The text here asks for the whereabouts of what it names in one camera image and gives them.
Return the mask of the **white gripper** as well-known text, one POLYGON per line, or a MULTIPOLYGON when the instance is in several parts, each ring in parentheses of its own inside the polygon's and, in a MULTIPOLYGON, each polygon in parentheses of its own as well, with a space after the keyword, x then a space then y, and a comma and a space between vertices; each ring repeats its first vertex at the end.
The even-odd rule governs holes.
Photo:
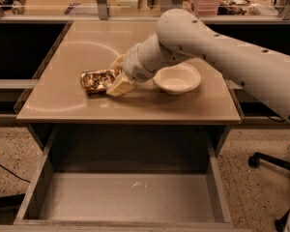
POLYGON ((139 43, 130 48, 127 53, 118 56, 109 66, 111 70, 123 68, 110 87, 107 88, 106 94, 112 97, 118 97, 126 94, 134 88, 136 82, 146 82, 155 76, 154 72, 145 69, 138 56, 139 43))

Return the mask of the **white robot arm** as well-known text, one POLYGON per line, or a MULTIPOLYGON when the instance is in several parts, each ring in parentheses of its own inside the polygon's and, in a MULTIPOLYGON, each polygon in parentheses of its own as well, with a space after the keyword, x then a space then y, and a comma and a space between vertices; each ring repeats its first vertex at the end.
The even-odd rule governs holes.
POLYGON ((221 35, 181 9, 163 13, 156 33, 114 62, 122 72, 106 94, 121 96, 188 58, 204 60, 290 123, 290 56, 221 35))

